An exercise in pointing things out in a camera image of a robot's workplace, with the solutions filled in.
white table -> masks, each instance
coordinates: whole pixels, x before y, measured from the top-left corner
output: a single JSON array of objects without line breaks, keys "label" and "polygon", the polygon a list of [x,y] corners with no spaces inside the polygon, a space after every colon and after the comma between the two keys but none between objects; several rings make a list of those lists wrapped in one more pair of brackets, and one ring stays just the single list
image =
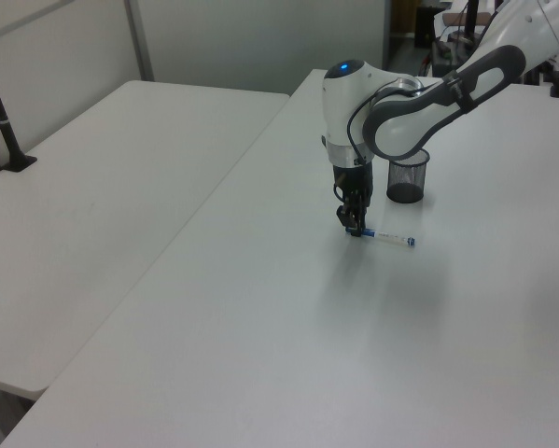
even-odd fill
[{"label": "white table", "polygon": [[322,76],[4,448],[559,447],[559,100],[511,86],[439,132],[417,204],[375,161],[367,222],[408,249],[334,216]]},{"label": "white table", "polygon": [[36,399],[286,102],[130,82],[0,173],[0,388]]}]

floor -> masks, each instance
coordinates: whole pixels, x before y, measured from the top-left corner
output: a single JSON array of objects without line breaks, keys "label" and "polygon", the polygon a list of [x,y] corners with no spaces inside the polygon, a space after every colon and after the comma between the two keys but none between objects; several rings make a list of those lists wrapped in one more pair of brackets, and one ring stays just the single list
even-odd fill
[{"label": "floor", "polygon": [[389,39],[389,60],[385,70],[418,76],[420,65],[429,49],[417,49],[413,37],[391,36]]}]

black stand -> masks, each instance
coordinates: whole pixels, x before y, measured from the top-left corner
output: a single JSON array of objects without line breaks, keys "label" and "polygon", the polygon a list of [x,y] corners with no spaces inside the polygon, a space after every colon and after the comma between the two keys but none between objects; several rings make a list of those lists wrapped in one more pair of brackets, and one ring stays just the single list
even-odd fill
[{"label": "black stand", "polygon": [[9,151],[9,163],[2,167],[3,170],[19,173],[36,161],[36,157],[27,156],[20,150],[14,130],[9,123],[6,109],[0,97],[0,130]]}]

white robotic arm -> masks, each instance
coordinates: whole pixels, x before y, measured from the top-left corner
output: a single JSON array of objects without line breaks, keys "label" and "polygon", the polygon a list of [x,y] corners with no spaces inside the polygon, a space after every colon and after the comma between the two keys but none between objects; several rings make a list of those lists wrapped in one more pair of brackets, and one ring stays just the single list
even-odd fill
[{"label": "white robotic arm", "polygon": [[354,236],[365,227],[373,154],[410,157],[436,131],[558,53],[559,0],[508,0],[468,62],[423,91],[414,77],[361,61],[331,67],[323,81],[324,142],[343,192],[342,224],[357,229]]}]

mesh pen holder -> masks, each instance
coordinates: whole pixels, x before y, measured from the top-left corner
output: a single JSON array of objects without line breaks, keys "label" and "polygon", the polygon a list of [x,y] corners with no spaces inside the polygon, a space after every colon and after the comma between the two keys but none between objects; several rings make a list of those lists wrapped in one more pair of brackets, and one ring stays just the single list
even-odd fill
[{"label": "mesh pen holder", "polygon": [[389,162],[387,197],[396,203],[417,203],[425,195],[426,164],[430,155],[423,149],[403,161]]}]

